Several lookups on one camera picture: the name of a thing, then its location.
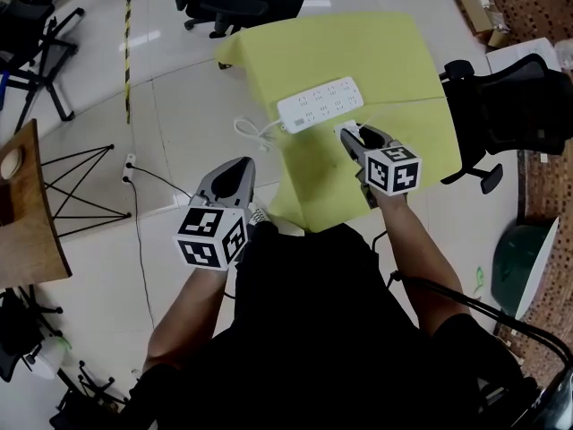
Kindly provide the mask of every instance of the person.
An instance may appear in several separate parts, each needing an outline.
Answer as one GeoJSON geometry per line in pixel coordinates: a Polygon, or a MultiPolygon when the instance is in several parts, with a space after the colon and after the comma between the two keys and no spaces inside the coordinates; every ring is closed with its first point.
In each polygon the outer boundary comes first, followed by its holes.
{"type": "MultiPolygon", "coordinates": [[[[374,196],[398,269],[462,291],[406,197],[374,196]]],[[[416,328],[386,288],[378,255],[349,226],[282,236],[262,210],[251,223],[233,323],[212,337],[227,273],[194,270],[151,335],[132,391],[139,406],[126,415],[160,429],[471,428],[483,404],[478,379],[522,377],[464,305],[405,282],[416,328]]]]}

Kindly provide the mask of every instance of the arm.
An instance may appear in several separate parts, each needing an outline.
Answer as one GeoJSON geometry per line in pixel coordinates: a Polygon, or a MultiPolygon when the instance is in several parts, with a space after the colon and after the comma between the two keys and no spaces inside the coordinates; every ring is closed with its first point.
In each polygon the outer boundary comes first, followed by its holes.
{"type": "Polygon", "coordinates": [[[209,342],[223,301],[226,271],[197,268],[151,334],[143,371],[159,363],[181,368],[209,342]]]}
{"type": "MultiPolygon", "coordinates": [[[[392,252],[398,270],[408,277],[423,277],[445,287],[463,292],[456,272],[410,210],[404,196],[387,196],[372,189],[382,210],[392,252]]],[[[418,316],[420,329],[430,335],[455,314],[469,314],[469,309],[425,288],[404,284],[410,303],[418,316]]]]}

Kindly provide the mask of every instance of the person's left arm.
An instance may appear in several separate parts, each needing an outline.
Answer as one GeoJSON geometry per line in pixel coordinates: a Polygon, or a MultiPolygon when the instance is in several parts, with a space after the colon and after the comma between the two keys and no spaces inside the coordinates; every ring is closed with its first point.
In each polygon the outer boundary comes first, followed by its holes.
{"type": "Polygon", "coordinates": [[[193,271],[151,334],[144,372],[158,364],[182,368],[193,353],[209,342],[226,283],[226,271],[193,271]]]}

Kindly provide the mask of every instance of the hazard tape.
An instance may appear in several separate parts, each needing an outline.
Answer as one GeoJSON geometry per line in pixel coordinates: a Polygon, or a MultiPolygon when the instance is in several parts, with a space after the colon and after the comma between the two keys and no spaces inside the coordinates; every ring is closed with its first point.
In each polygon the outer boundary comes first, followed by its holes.
{"type": "Polygon", "coordinates": [[[128,125],[132,123],[132,101],[131,101],[131,74],[129,66],[129,32],[130,23],[129,20],[132,17],[132,0],[125,0],[125,34],[124,34],[124,44],[125,44],[125,120],[128,125]]]}

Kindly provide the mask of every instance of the black and white pattern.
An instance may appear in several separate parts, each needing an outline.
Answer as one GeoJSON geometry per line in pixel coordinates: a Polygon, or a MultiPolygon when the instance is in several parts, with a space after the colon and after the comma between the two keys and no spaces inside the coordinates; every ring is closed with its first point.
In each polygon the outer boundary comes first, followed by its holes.
{"type": "Polygon", "coordinates": [[[410,151],[408,151],[404,147],[397,147],[397,148],[389,147],[389,148],[384,148],[381,151],[392,162],[399,162],[399,161],[406,161],[408,159],[415,159],[415,155],[413,155],[410,151]]]}
{"type": "Polygon", "coordinates": [[[179,228],[179,234],[214,237],[221,218],[223,218],[223,211],[191,208],[179,228]]]}
{"type": "Polygon", "coordinates": [[[376,159],[368,159],[368,165],[367,181],[386,191],[388,189],[388,168],[376,159]]]}
{"type": "Polygon", "coordinates": [[[217,250],[213,244],[202,244],[199,242],[190,242],[178,240],[185,260],[193,266],[204,266],[209,268],[220,268],[217,250]]]}
{"type": "Polygon", "coordinates": [[[394,184],[392,191],[402,191],[415,186],[418,181],[419,163],[405,164],[397,166],[394,170],[394,184]]]}
{"type": "Polygon", "coordinates": [[[231,230],[223,237],[223,251],[225,252],[225,259],[227,263],[231,263],[236,254],[239,253],[241,247],[246,242],[244,233],[243,219],[240,218],[231,230]]]}

